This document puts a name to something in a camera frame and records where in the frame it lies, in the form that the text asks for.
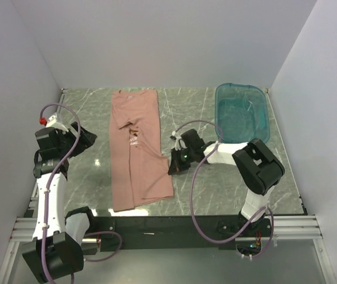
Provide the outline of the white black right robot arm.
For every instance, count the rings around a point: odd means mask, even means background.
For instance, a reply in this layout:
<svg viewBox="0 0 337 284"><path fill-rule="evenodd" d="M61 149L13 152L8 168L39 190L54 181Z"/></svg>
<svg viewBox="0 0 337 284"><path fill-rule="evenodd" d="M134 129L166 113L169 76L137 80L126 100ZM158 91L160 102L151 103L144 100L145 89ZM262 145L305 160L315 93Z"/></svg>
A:
<svg viewBox="0 0 337 284"><path fill-rule="evenodd" d="M173 132L171 139L175 146L171 149L169 175L188 170L194 162L237 167L248 189L237 228L243 235L254 235L268 209L273 189L285 174L283 164L266 144L258 138L239 144L206 143L194 129L181 135Z"/></svg>

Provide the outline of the pink t shirt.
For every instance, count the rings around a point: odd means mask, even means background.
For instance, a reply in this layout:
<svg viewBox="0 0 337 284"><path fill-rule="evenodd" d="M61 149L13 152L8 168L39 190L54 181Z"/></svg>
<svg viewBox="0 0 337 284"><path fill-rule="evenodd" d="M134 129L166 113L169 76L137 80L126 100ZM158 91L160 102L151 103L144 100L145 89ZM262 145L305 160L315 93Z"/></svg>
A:
<svg viewBox="0 0 337 284"><path fill-rule="evenodd" d="M109 125L111 188L115 212L174 196L168 158L161 151L158 94L116 91Z"/></svg>

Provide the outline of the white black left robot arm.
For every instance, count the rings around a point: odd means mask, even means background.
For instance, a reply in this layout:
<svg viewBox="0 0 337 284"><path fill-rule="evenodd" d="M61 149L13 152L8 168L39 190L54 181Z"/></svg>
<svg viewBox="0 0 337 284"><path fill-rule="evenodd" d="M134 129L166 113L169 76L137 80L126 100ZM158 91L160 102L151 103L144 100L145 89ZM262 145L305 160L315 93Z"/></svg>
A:
<svg viewBox="0 0 337 284"><path fill-rule="evenodd" d="M77 122L70 128L48 122L35 133L39 149L34 155L38 214L32 241L22 255L38 283L48 283L84 268L83 238L92 237L97 223L85 206L64 213L64 191L69 159L90 148L97 136Z"/></svg>

